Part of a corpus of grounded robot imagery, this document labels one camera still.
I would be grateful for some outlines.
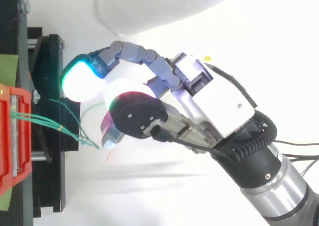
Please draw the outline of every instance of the red plastic crate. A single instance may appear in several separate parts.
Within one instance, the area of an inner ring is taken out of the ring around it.
[[[32,172],[31,123],[18,120],[18,167],[16,177],[12,175],[12,149],[10,127],[10,96],[18,98],[18,112],[31,113],[31,93],[27,90],[0,84],[0,196],[8,188],[24,180]]]

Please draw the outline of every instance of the green tape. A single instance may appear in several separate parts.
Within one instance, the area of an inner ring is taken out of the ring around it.
[[[0,54],[0,83],[15,86],[17,64],[18,55]]]
[[[0,83],[15,86],[18,55],[0,54]],[[11,201],[12,188],[0,196],[0,211],[8,211]]]
[[[0,196],[0,211],[8,211],[10,206],[12,188],[8,189],[3,195]]]

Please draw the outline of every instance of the pink component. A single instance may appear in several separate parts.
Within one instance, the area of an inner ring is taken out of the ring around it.
[[[110,114],[110,112],[107,112],[103,121],[102,121],[102,124],[101,124],[102,134],[104,135],[107,132],[107,130],[113,125],[114,125],[114,123],[113,123],[113,119],[111,117],[111,114]]]

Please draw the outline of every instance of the robotic hand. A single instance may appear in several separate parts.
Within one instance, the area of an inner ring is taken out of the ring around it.
[[[209,152],[271,226],[319,225],[319,195],[278,152],[272,143],[276,126],[255,110],[255,102],[232,76],[185,53],[168,60],[120,41],[70,64],[85,61],[102,79],[120,59],[145,64],[155,73],[147,85],[157,98],[139,92],[117,96],[109,113],[119,132]],[[168,90],[189,118],[160,100]]]

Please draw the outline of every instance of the screw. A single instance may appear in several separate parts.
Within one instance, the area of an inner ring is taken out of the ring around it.
[[[59,40],[59,48],[60,49],[65,49],[65,42],[64,42],[64,40]]]
[[[30,13],[30,11],[31,11],[30,2],[28,0],[20,0],[20,3],[18,5],[18,9],[23,14]]]
[[[39,101],[40,99],[41,99],[40,94],[38,93],[37,90],[34,90],[34,91],[32,92],[32,101],[33,101],[33,103],[34,103],[34,104],[38,104],[38,101]]]

